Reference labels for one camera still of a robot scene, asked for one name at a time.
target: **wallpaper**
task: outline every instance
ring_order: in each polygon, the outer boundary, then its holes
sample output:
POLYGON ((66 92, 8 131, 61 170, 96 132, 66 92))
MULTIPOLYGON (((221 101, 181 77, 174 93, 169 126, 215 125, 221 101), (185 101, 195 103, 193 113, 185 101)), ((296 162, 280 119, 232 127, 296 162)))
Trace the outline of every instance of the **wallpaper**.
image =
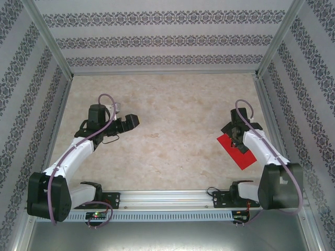
POLYGON ((36 1, 72 71, 256 70, 292 0, 36 1))
POLYGON ((304 167, 326 250, 335 250, 334 6, 306 1, 263 76, 287 154, 304 167))
POLYGON ((44 165, 68 80, 22 3, 0 3, 0 250, 10 246, 27 181, 44 165))

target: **purple cable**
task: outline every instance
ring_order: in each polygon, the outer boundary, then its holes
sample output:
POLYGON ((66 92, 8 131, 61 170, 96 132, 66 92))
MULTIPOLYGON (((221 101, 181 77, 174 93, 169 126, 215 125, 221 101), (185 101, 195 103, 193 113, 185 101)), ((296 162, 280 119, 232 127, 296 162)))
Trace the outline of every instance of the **purple cable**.
POLYGON ((76 149, 77 146, 79 146, 80 144, 82 144, 83 142, 85 142, 86 140, 89 140, 90 138, 94 137, 95 135, 101 133, 102 131, 104 131, 107 127, 110 126, 110 124, 113 122, 113 119, 115 117, 115 114, 116 114, 116 104, 115 104, 115 101, 113 99, 113 97, 110 95, 110 94, 106 94, 106 93, 102 93, 100 94, 100 96, 98 97, 98 103, 100 105, 100 99, 101 97, 103 96, 107 96, 108 98, 111 99, 112 103, 113 103, 113 115, 111 116, 109 122, 103 127, 101 128, 99 131, 96 131, 95 133, 91 134, 90 136, 84 138, 83 140, 79 141, 79 143, 77 145, 74 145, 73 147, 71 147, 64 155, 63 157, 58 161, 55 169, 53 170, 52 174, 50 175, 50 178, 49 178, 49 182, 48 182, 48 192, 47 192, 47 195, 48 195, 48 208, 49 208, 49 215, 50 215, 50 220, 52 222, 52 224, 54 226, 56 226, 56 221, 54 220, 54 216, 53 216, 53 211, 52 211, 52 202, 51 202, 51 184, 52 184, 52 180, 56 174, 56 172, 59 170, 58 167, 61 166, 61 164, 63 163, 63 161, 65 160, 65 158, 74 150, 76 149))
POLYGON ((297 180, 294 178, 293 174, 288 169, 288 167, 285 165, 285 163, 280 158, 278 158, 278 155, 272 149, 272 147, 269 145, 269 143, 242 116, 242 114, 239 111, 239 107, 238 107, 238 103, 239 102, 244 102, 244 103, 246 103, 250 107, 250 109, 252 111, 252 115, 251 115, 251 118, 252 118, 253 117, 253 108, 252 108, 251 104, 248 101, 244 100, 244 99, 238 99, 238 100, 236 100, 236 102, 235 102, 235 108, 236 108, 237 114, 240 116, 240 118, 243 120, 243 122, 250 128, 250 130, 253 131, 253 133, 256 134, 257 137, 259 137, 263 141, 263 143, 265 144, 265 146, 270 150, 270 152, 275 156, 275 158, 283 166, 283 168, 285 169, 285 171, 287 172, 287 174, 291 178, 291 180, 292 180, 292 182, 293 182, 293 184, 294 184, 294 186, 295 186, 295 188, 297 190, 298 198, 299 198, 299 206, 298 206, 297 210, 295 210, 293 212, 285 212, 283 210, 280 210, 280 211, 283 212, 283 213, 285 213, 285 214, 288 214, 288 215, 296 215, 302 209, 302 207, 303 207, 303 195, 302 195, 302 192, 300 190, 300 187, 299 187, 299 184, 298 184, 297 180))
POLYGON ((107 221, 101 223, 99 226, 91 226, 90 221, 93 218, 89 218, 89 220, 87 222, 88 228, 98 229, 99 227, 102 227, 102 226, 106 225, 108 222, 110 222, 111 218, 113 217, 113 208, 111 207, 110 204, 102 202, 102 201, 89 201, 89 202, 85 202, 83 205, 88 205, 88 204, 102 204, 102 205, 108 206, 110 208, 110 216, 108 217, 107 221))

